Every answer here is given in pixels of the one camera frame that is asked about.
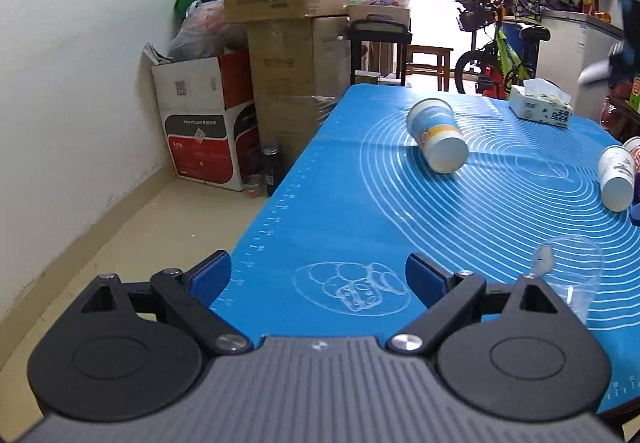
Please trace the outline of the clear plastic cup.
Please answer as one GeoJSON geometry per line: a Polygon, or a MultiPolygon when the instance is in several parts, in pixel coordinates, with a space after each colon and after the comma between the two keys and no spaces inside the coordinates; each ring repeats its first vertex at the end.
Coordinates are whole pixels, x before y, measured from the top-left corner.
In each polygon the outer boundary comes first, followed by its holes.
{"type": "Polygon", "coordinates": [[[604,258],[601,248],[582,235],[556,236],[533,254],[532,273],[544,281],[585,324],[600,286],[604,258]]]}

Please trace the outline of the white blue orange paper cup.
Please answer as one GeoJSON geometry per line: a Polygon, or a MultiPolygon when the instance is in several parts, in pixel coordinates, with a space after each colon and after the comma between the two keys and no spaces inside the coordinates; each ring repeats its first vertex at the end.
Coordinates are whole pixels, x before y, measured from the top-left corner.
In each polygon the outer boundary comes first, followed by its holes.
{"type": "Polygon", "coordinates": [[[427,98],[413,105],[407,116],[407,130],[436,173],[454,173],[468,160],[469,147],[454,111],[442,99],[427,98]]]}

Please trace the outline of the white printed paper cup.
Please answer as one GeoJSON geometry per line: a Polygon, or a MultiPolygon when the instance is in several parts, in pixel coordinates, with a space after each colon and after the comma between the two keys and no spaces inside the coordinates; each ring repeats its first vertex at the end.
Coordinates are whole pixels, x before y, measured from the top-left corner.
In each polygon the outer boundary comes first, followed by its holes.
{"type": "Polygon", "coordinates": [[[623,212],[634,199],[634,158],[620,145],[605,148],[598,161],[600,194],[605,208],[623,212]]]}

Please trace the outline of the purple white tall cup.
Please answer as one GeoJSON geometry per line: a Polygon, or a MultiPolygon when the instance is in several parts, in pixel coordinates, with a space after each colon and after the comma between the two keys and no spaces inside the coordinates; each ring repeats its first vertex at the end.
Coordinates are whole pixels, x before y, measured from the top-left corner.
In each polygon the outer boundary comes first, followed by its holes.
{"type": "Polygon", "coordinates": [[[626,151],[634,159],[634,199],[633,204],[640,202],[640,137],[634,136],[623,143],[626,151]]]}

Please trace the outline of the blue silicone baking mat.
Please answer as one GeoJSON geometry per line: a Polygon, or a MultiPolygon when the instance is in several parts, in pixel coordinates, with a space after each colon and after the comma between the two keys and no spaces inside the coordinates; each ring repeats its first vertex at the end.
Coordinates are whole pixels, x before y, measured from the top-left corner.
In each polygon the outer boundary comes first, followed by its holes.
{"type": "Polygon", "coordinates": [[[470,155],[433,172],[406,119],[420,95],[356,86],[342,98],[232,253],[212,307],[250,339],[390,337],[420,315],[409,255],[512,283],[536,249],[582,235],[603,255],[588,328],[608,352],[610,411],[639,395],[639,229],[600,198],[600,125],[526,122],[495,99],[450,94],[470,155]]]}

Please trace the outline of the dark bottle on floor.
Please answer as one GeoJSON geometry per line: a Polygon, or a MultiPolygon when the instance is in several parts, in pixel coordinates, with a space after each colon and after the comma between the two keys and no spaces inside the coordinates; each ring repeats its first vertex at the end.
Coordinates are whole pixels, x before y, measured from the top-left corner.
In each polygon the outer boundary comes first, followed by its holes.
{"type": "Polygon", "coordinates": [[[285,176],[285,166],[282,150],[278,143],[262,146],[262,158],[265,163],[265,181],[268,196],[271,197],[278,189],[285,176]]]}

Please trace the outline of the white red cardboard box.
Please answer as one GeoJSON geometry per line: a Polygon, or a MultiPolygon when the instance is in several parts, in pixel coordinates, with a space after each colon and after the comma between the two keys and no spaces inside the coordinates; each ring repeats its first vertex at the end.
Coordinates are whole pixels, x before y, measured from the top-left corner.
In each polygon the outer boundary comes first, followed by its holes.
{"type": "Polygon", "coordinates": [[[260,147],[248,51],[171,62],[148,43],[143,54],[178,177],[243,189],[260,147]]]}

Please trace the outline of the white tissue box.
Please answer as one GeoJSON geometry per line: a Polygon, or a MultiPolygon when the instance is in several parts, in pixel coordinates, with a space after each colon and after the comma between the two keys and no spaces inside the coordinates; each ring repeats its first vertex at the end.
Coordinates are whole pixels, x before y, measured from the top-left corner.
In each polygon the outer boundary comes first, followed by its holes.
{"type": "Polygon", "coordinates": [[[509,107],[518,119],[567,129],[573,117],[571,99],[552,82],[528,79],[511,86],[509,107]]]}

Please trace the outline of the wooden stool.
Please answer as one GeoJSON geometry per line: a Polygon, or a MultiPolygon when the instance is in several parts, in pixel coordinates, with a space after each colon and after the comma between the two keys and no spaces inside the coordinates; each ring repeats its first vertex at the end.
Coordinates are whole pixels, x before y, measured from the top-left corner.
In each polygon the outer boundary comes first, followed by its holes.
{"type": "Polygon", "coordinates": [[[408,76],[432,76],[436,78],[437,90],[448,92],[451,79],[450,47],[409,45],[407,52],[408,76]]]}

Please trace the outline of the black bicycle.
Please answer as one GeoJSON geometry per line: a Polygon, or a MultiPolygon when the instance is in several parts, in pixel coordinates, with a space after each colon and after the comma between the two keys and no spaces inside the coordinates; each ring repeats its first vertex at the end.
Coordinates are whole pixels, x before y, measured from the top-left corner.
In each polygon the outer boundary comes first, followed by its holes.
{"type": "Polygon", "coordinates": [[[513,0],[454,0],[459,5],[458,25],[462,31],[476,33],[494,27],[492,39],[480,48],[463,53],[454,66],[454,84],[465,93],[464,79],[471,78],[476,95],[508,99],[513,85],[534,79],[541,42],[551,39],[548,28],[538,24],[516,22],[522,51],[518,53],[503,30],[504,11],[513,0]]]}

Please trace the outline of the lower brown cardboard box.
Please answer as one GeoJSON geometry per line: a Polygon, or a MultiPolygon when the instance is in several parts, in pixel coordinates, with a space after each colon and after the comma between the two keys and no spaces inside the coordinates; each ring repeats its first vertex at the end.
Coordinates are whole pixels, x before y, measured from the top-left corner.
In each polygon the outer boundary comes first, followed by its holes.
{"type": "Polygon", "coordinates": [[[293,166],[349,88],[348,18],[265,20],[246,26],[260,143],[293,166]]]}

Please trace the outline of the plastic bag with red contents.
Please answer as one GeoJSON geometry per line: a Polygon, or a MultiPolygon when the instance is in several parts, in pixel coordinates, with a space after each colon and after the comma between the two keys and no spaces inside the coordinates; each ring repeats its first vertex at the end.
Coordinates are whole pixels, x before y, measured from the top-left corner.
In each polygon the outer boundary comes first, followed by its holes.
{"type": "Polygon", "coordinates": [[[186,17],[170,42],[168,56],[175,62],[190,62],[239,51],[247,45],[245,29],[227,20],[224,0],[196,0],[186,10],[186,17]]]}

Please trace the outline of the black side table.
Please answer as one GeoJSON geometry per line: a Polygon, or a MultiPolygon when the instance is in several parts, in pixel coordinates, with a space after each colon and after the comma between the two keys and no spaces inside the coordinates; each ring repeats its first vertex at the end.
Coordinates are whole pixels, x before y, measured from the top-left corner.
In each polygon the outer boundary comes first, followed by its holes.
{"type": "Polygon", "coordinates": [[[406,85],[408,48],[412,33],[402,22],[381,18],[356,19],[349,24],[350,85],[355,85],[357,72],[362,70],[362,59],[368,54],[368,64],[390,71],[395,63],[395,79],[406,85]]]}

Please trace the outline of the white chest freezer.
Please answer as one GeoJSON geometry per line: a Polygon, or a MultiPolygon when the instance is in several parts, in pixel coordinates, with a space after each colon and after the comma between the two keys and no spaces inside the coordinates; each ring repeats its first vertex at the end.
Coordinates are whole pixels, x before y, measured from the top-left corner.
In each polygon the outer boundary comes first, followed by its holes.
{"type": "Polygon", "coordinates": [[[608,56],[623,39],[623,30],[593,16],[562,10],[545,10],[541,25],[551,38],[539,45],[537,77],[553,82],[572,98],[575,116],[599,122],[608,89],[606,85],[581,86],[578,77],[608,56]]]}

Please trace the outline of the orange drink bottle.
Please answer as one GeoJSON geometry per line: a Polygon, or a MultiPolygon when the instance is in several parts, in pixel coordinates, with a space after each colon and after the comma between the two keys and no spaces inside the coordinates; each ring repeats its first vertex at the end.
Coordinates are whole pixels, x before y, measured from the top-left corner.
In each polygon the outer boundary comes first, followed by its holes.
{"type": "Polygon", "coordinates": [[[595,6],[596,0],[582,0],[582,12],[586,15],[593,15],[595,6]]]}

